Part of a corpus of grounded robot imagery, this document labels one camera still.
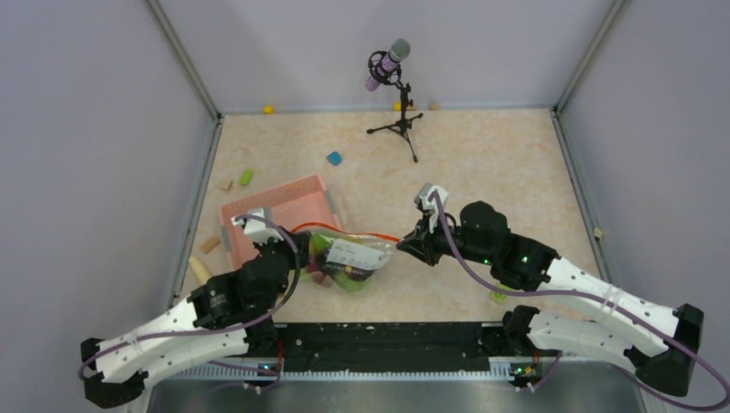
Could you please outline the clear zip top bag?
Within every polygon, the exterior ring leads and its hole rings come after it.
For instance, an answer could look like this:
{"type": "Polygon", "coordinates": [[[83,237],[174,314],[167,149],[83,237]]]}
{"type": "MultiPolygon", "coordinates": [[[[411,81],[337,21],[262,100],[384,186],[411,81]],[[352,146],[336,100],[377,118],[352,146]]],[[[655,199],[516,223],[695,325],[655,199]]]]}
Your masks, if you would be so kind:
{"type": "Polygon", "coordinates": [[[347,232],[321,222],[298,225],[294,233],[311,236],[306,247],[309,263],[301,279],[346,293],[367,287],[374,274],[388,264],[400,241],[386,234],[347,232]]]}

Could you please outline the pink plastic basket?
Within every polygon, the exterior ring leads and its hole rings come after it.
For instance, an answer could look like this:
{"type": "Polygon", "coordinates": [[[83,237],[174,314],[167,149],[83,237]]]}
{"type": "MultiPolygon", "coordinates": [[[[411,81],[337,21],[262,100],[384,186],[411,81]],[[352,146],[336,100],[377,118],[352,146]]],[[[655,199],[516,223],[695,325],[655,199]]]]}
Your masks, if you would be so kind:
{"type": "Polygon", "coordinates": [[[312,175],[252,194],[220,208],[220,229],[232,269],[255,257],[257,250],[232,219],[252,209],[262,207],[269,219],[291,231],[306,222],[319,222],[338,228],[341,225],[337,209],[325,181],[312,175]]]}

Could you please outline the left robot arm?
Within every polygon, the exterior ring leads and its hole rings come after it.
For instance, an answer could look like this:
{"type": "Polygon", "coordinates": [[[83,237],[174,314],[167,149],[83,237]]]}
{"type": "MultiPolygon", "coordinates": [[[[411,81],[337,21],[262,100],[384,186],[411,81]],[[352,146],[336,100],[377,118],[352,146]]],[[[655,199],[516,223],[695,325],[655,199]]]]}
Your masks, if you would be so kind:
{"type": "Polygon", "coordinates": [[[257,246],[241,268],[210,278],[165,313],[114,339],[81,343],[84,396],[102,409],[128,404],[159,382],[209,361],[266,355],[277,343],[272,316],[309,264],[308,231],[257,246]]]}

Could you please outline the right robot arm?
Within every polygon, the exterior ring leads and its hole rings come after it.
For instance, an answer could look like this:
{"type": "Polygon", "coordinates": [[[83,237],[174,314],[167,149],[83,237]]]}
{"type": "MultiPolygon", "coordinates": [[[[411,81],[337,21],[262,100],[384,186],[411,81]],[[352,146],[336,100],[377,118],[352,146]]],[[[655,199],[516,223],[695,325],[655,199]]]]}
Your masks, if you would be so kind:
{"type": "Polygon", "coordinates": [[[490,290],[550,298],[578,312],[570,318],[530,305],[504,316],[504,341],[515,354],[555,350],[607,362],[662,395],[685,397],[702,338],[703,313],[689,304],[660,305],[579,268],[543,243],[513,232],[506,217],[483,201],[458,218],[438,200],[419,200],[422,213],[398,249],[437,265],[453,257],[463,269],[486,265],[490,290]]]}

